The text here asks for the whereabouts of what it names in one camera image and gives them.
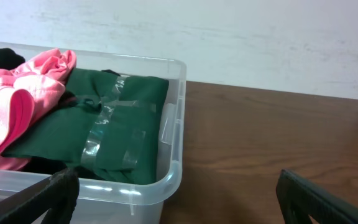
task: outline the plastic bin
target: plastic bin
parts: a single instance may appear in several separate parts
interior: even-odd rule
[[[26,60],[50,49],[0,42],[0,48],[5,47]],[[78,68],[111,69],[123,75],[155,76],[165,78],[170,83],[160,125],[158,181],[149,185],[134,185],[80,179],[80,195],[71,222],[158,223],[164,200],[177,190],[181,181],[186,65],[170,59],[74,51]],[[46,177],[48,175],[0,170],[0,200]]]

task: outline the transparent storage box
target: transparent storage box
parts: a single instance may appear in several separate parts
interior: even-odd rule
[[[26,60],[50,49],[0,42],[0,48],[6,47]],[[72,50],[77,54],[78,68],[160,77],[169,80],[169,89],[160,125],[157,182],[134,185],[80,179],[80,195],[71,222],[158,223],[164,200],[177,190],[181,181],[186,65],[170,59]],[[0,170],[0,200],[46,177],[48,175]]]

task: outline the clear tape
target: clear tape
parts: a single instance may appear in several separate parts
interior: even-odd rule
[[[156,105],[144,101],[119,101],[119,96],[125,85],[126,77],[117,77],[117,80],[112,88],[111,96],[104,96],[101,99],[101,112],[96,118],[93,127],[89,131],[86,139],[84,150],[81,157],[81,164],[86,168],[92,169],[96,160],[96,155],[99,151],[101,140],[106,132],[107,126],[110,123],[112,114],[116,106],[130,106],[139,108],[148,108],[151,112],[156,112]],[[77,96],[78,98],[94,98],[94,96]],[[140,151],[143,148],[146,132],[140,129],[133,129],[131,140],[128,142],[126,152],[122,159],[123,169],[133,169],[137,165]]]

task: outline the wood grain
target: wood grain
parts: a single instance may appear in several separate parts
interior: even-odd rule
[[[358,207],[358,100],[188,82],[183,178],[161,223],[283,223],[281,169]]]

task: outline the pink fabric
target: pink fabric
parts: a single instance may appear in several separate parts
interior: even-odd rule
[[[0,69],[0,169],[19,170],[28,163],[1,153],[57,104],[75,64],[74,52],[53,49],[11,71]]]

